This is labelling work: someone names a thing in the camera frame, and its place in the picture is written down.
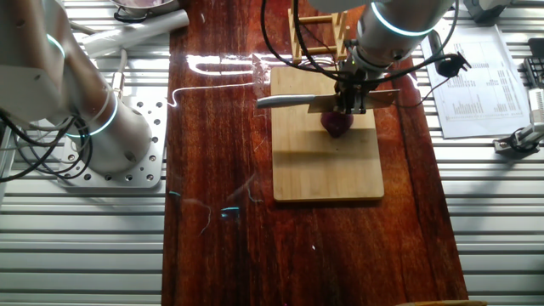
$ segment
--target black cable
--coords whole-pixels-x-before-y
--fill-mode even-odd
[[[80,117],[79,118],[79,123],[78,123],[79,127],[76,126],[77,128],[84,128],[84,134],[85,134],[85,137],[87,137],[87,141],[88,141],[88,155],[87,155],[87,160],[85,161],[85,163],[83,164],[83,168],[82,170],[73,175],[73,176],[70,176],[69,178],[67,179],[75,179],[79,176],[81,176],[82,174],[85,173],[85,170],[87,170],[88,168],[88,165],[91,163],[91,159],[93,158],[93,137],[90,135],[89,131],[88,131],[88,127],[87,126],[87,123]],[[78,154],[79,156],[83,156],[84,155],[84,151],[82,151],[81,153]]]
[[[293,17],[293,26],[295,28],[295,35],[297,36],[298,43],[300,45],[301,50],[303,51],[303,55],[306,56],[306,59],[312,64],[312,66],[315,68],[316,71],[321,72],[327,77],[330,77],[331,79],[339,81],[339,82],[344,82],[345,80],[348,80],[347,78],[334,76],[329,71],[326,71],[315,62],[314,58],[309,53],[308,48],[306,47],[303,34],[300,31],[300,19],[298,18],[298,0],[293,0],[292,9],[293,9],[292,17]]]
[[[49,174],[49,175],[54,175],[59,179],[75,179],[75,178],[81,176],[85,172],[85,170],[87,170],[88,164],[91,161],[91,155],[92,155],[92,151],[93,151],[92,140],[91,140],[91,137],[89,136],[88,129],[85,127],[86,123],[82,118],[78,117],[77,120],[74,122],[74,125],[76,125],[76,127],[78,128],[79,135],[80,135],[80,140],[81,140],[81,146],[88,145],[89,155],[88,155],[88,159],[86,160],[85,166],[83,167],[83,169],[78,174],[73,175],[73,176],[65,176],[65,175],[63,176],[63,175],[61,175],[62,173],[69,172],[71,169],[73,169],[78,164],[78,162],[84,156],[84,153],[83,153],[84,151],[82,151],[80,154],[78,154],[77,159],[68,168],[66,168],[64,170],[54,171],[53,169],[51,169],[51,167],[49,167],[47,165],[46,162],[44,162],[42,164],[42,166],[45,168],[45,170],[37,168],[36,169],[37,171],[39,171],[41,173],[46,173],[46,174]],[[34,150],[34,148],[32,146],[30,146],[30,150],[31,150],[32,154],[37,159],[40,158],[40,156],[37,154],[37,152]],[[19,148],[18,151],[19,151],[19,154],[21,155],[21,157],[23,158],[23,160],[25,160],[25,162],[27,164],[31,165],[31,162],[28,160],[28,158],[26,158],[26,156],[22,152],[22,150]]]
[[[282,63],[292,67],[292,68],[296,68],[296,69],[299,69],[299,70],[302,70],[302,71],[310,71],[310,72],[320,72],[320,71],[317,71],[316,69],[314,68],[310,68],[310,67],[305,67],[305,66],[299,66],[299,65],[295,65],[293,64],[292,62],[290,62],[289,60],[287,59],[284,59],[280,56],[280,54],[278,54],[275,50],[274,50],[274,47],[272,47],[272,44],[270,43],[270,40],[269,40],[269,36],[267,34],[267,31],[266,31],[266,22],[265,22],[265,12],[266,12],[266,1],[267,0],[263,0],[261,2],[261,32],[263,34],[263,39],[264,39],[264,44],[266,44],[266,48],[268,48],[268,50],[279,60],[281,61]],[[330,73],[344,73],[344,74],[349,74],[349,72],[342,72],[342,71],[330,71]]]
[[[332,50],[329,48],[329,46],[326,45],[326,43],[321,41],[312,31],[310,31],[305,24],[301,24],[301,26],[316,42],[318,42],[321,46],[325,47],[327,51],[329,51],[329,54],[332,55],[332,61],[334,62],[334,69],[338,71],[338,64],[334,58],[334,52],[332,52]]]
[[[17,134],[17,136],[19,136],[21,139],[23,139],[24,141],[26,141],[28,144],[30,145],[36,145],[36,146],[41,146],[41,147],[50,147],[52,145],[54,145],[54,142],[50,142],[50,143],[42,143],[42,142],[39,142],[39,141],[36,141],[34,139],[31,139],[30,137],[26,136],[21,130],[19,130],[19,128],[8,118],[8,116],[6,116],[6,114],[3,112],[3,111],[0,111],[0,119],[2,119],[2,121],[4,123],[6,123],[6,125],[14,132]]]
[[[395,106],[399,107],[399,108],[416,108],[418,107],[419,105],[421,105],[423,103],[423,101],[425,101],[426,98],[428,98],[429,95],[431,95],[431,93],[436,89],[436,88],[439,88],[440,86],[446,84],[449,80],[451,79],[451,77],[448,77],[447,79],[445,79],[443,82],[441,82],[440,84],[436,85],[435,87],[431,88],[431,91],[429,91],[427,93],[427,95],[425,97],[423,97],[423,99],[421,101],[419,101],[418,104],[416,105],[407,105],[407,106],[404,106],[404,105],[398,105],[396,103],[394,103]]]
[[[17,173],[17,174],[12,175],[12,176],[8,176],[7,178],[0,178],[0,183],[6,183],[6,182],[12,181],[14,179],[20,179],[20,178],[24,177],[25,175],[27,175],[28,173],[34,171],[36,168],[40,167],[40,165],[42,165],[47,160],[47,158],[51,155],[51,153],[53,152],[55,146],[59,143],[60,139],[62,139],[62,137],[66,134],[66,132],[68,132],[68,129],[72,126],[72,124],[74,124],[75,120],[76,120],[76,118],[72,118],[70,123],[65,128],[59,130],[59,133],[57,134],[57,137],[52,142],[53,145],[51,145],[49,147],[49,149],[45,152],[45,154],[38,161],[33,163],[26,170],[21,171],[20,173]]]

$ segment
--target wooden cutting board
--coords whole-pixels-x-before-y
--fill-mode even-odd
[[[320,73],[274,68],[277,94],[334,94],[334,81]],[[272,109],[274,198],[277,201],[377,200],[383,178],[372,110],[355,115],[343,136],[332,138],[320,114],[308,106]]]

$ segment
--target metal bracket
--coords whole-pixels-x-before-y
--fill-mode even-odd
[[[389,89],[389,90],[377,90],[370,91],[364,97],[362,94],[357,93],[355,96],[352,96],[354,99],[354,107],[351,110],[353,115],[365,114],[366,110],[389,107],[399,96],[398,89]],[[331,97],[330,99],[314,99],[309,101],[308,113],[319,113],[319,112],[331,112],[337,111],[338,108],[338,97],[335,96],[326,96]]]
[[[8,147],[15,147],[13,137],[11,137],[11,129],[4,125],[0,126],[0,148],[7,149]],[[14,163],[15,150],[2,150],[0,151],[0,178],[6,178],[9,176],[9,170]],[[6,192],[7,184],[0,184],[0,203],[3,201],[3,195]]]
[[[526,156],[537,153],[540,150],[538,146],[532,150],[527,150],[526,152],[515,150],[510,146],[510,137],[493,140],[493,147],[495,148],[495,153],[512,159],[522,159]]]
[[[123,103],[140,112],[150,125],[153,138],[145,157],[127,171],[102,174],[88,169],[83,175],[74,179],[63,180],[59,178],[59,184],[67,189],[125,190],[134,188],[150,189],[161,182],[167,131],[167,101],[166,99],[137,101],[125,97]],[[77,158],[77,153],[72,149],[71,140],[66,138],[62,160],[70,161],[74,157]],[[84,162],[80,161],[68,174],[75,175],[79,173],[83,164]],[[65,164],[61,165],[61,169],[67,167]]]

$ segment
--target wooden table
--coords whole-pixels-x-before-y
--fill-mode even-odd
[[[290,53],[289,0],[267,27]],[[277,61],[260,1],[195,0],[172,34],[162,304],[368,305],[467,299],[421,108],[375,111],[385,196],[282,207],[272,189],[269,93]],[[315,14],[303,5],[301,15]],[[354,28],[360,10],[350,15]],[[332,40],[329,29],[318,37]],[[411,65],[406,61],[402,66]],[[409,77],[400,103],[418,102]]]

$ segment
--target white cable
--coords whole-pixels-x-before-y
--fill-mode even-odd
[[[453,32],[456,29],[458,19],[459,19],[459,0],[456,0],[456,12],[453,14],[453,22],[451,23],[450,32],[448,33],[448,36],[445,38],[440,48],[438,48],[438,50],[436,50],[434,54],[431,55],[431,57],[429,57],[427,60],[432,59],[435,56],[438,56],[440,52],[444,50],[445,45],[447,45],[450,42],[450,39],[453,36]]]
[[[85,144],[82,145],[82,147],[78,150],[77,148],[74,148],[74,144],[76,143],[75,141],[71,140],[70,139],[70,148],[76,152],[77,154],[79,154],[81,151],[83,151],[85,149],[85,147],[87,147],[87,144],[89,143],[89,141],[85,141]]]
[[[70,21],[70,27],[74,30],[81,31],[87,35],[93,35],[96,34],[98,31],[91,29],[90,27],[87,27],[85,25],[80,25],[75,23],[74,21]]]
[[[122,48],[121,49],[121,63],[119,63],[119,69],[117,69],[117,72],[123,73],[125,71],[125,67],[127,66],[127,62],[128,62],[127,50]]]
[[[111,93],[113,93],[113,89],[111,89],[109,86],[108,86],[108,90],[107,90],[107,93],[106,93],[106,96],[105,96],[105,102],[104,102],[104,105],[102,105],[102,108],[100,109],[100,111],[98,112],[98,114],[96,114],[96,116],[94,116],[91,120],[87,121],[86,122],[86,125],[84,127],[78,127],[77,130],[78,131],[82,131],[84,130],[85,128],[89,128],[89,126],[91,125],[91,123],[95,122],[99,117],[100,115],[102,115],[102,113],[104,113],[106,107],[108,106],[108,104],[110,103],[110,95]]]

